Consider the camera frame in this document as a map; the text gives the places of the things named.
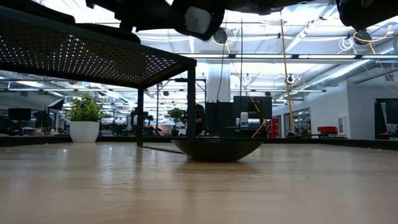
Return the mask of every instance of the black monitor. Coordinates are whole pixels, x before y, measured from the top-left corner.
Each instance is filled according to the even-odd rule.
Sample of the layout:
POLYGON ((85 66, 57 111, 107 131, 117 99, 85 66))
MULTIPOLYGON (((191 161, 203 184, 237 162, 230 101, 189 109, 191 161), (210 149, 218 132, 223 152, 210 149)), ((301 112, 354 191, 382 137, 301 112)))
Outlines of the black monitor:
POLYGON ((30 121, 31 115, 30 108, 8 108, 8 119, 13 121, 30 121))
POLYGON ((241 117, 241 112, 248 112, 249 118, 272 119, 272 97, 252 96, 251 97, 260 110, 258 113, 256 106, 251 101, 250 96, 234 96, 233 115, 235 118, 241 117))
POLYGON ((386 100, 387 124, 398 124, 398 99, 386 100))

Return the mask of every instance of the exposed duct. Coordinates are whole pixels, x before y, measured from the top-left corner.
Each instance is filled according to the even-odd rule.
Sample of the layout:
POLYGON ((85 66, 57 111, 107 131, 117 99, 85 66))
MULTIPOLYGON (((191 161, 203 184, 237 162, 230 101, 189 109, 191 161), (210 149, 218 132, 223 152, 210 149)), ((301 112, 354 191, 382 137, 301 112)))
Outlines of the exposed duct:
MULTIPOLYGON (((385 44, 382 44, 376 49, 378 54, 386 55, 386 54, 398 54, 398 38, 395 38, 392 41, 389 41, 385 44)), ((319 75, 317 78, 309 81, 304 85, 300 85, 296 87, 296 89, 307 89, 314 88, 317 85, 330 85, 334 83, 338 83, 341 80, 353 77, 360 73, 366 72, 366 69, 370 70, 377 66, 375 60, 360 60, 351 64, 345 64, 337 66, 334 69, 327 71, 326 73, 319 75)))

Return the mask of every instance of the person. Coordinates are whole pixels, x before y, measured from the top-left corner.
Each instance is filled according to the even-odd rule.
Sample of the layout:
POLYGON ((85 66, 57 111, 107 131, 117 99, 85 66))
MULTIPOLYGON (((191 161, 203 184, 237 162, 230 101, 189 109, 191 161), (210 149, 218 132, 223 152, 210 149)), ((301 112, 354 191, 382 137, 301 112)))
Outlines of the person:
POLYGON ((200 135, 205 130, 205 118, 206 111, 205 108, 195 102, 195 133, 196 135, 200 135))

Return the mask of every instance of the ceiling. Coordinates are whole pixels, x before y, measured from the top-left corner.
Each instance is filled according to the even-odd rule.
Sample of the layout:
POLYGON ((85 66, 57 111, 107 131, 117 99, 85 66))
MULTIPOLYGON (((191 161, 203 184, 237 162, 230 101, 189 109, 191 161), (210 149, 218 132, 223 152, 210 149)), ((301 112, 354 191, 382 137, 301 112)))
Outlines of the ceiling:
MULTIPOLYGON (((85 6, 84 0, 36 0, 41 4, 54 10, 71 14, 76 22, 90 22, 104 24, 106 26, 119 25, 119 21, 113 18, 113 13, 100 7, 90 9, 85 6)), ((328 1, 317 1, 316 3, 302 4, 298 6, 286 7, 282 11, 284 18, 285 48, 287 54, 370 54, 368 45, 353 44, 352 37, 346 39, 350 34, 354 34, 352 27, 345 27, 339 20, 339 15, 335 6, 328 5, 328 1)), ((374 43, 377 47, 396 37, 398 31, 398 17, 389 19, 375 26, 369 27, 368 32, 373 39, 380 39, 374 43)), ((228 11, 224 17, 222 25, 228 34, 227 44, 222 46, 214 40, 207 42, 193 37, 187 37, 174 30, 145 30, 136 33, 142 40, 143 45, 154 47, 178 54, 282 54, 282 38, 280 26, 280 14, 273 13, 268 16, 258 16, 254 14, 243 14, 240 12, 228 11)), ((316 79, 323 73, 337 67, 338 65, 351 63, 353 60, 288 60, 287 73, 291 73, 296 79, 295 82, 305 83, 316 79)), ((209 64, 219 64, 220 58, 203 58, 198 60, 197 79, 206 80, 210 72, 209 64)), ((245 77, 243 85, 250 89, 285 89, 285 66, 283 60, 263 60, 244 59, 223 60, 224 65, 228 66, 231 73, 231 89, 240 87, 240 71, 245 77)), ((382 70, 370 69, 371 73, 379 74, 382 70)), ((351 82, 369 78, 369 72, 359 74, 350 78, 351 82)), ((18 78, 32 79, 30 82, 10 82, 9 88, 39 88, 37 85, 45 86, 50 89, 124 89, 109 85, 95 83, 72 82, 69 80, 50 80, 50 78, 38 77, 29 74, 15 74, 1 72, 3 79, 18 78)), ((376 78, 366 82, 377 85, 376 78)), ((186 83, 176 83, 174 81, 163 82, 162 92, 159 93, 161 105, 159 113, 167 113, 167 110, 174 107, 186 108, 186 83)), ((197 82, 197 99, 199 103, 205 100, 205 82, 197 82)), ((57 96, 78 96, 80 92, 72 91, 51 91, 50 94, 57 96)), ((104 91, 101 97, 106 103, 118 103, 111 105, 109 110, 118 109, 119 111, 131 110, 136 106, 137 92, 127 91, 104 91)), ((264 92, 251 92, 251 95, 264 95, 264 92)), ((284 99, 283 93, 273 93, 275 99, 284 99)), ((148 89, 145 94, 144 109, 150 114, 155 115, 156 111, 156 86, 148 89)), ((296 94, 296 100, 302 100, 303 94, 296 94)))

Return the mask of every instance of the white column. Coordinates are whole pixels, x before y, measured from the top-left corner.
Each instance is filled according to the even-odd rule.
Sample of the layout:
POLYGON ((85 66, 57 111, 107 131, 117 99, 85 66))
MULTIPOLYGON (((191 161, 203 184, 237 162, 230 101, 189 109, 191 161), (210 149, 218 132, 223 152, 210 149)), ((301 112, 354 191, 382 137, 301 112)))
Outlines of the white column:
POLYGON ((207 102, 216 103, 231 101, 231 79, 229 64, 210 64, 207 75, 207 102))

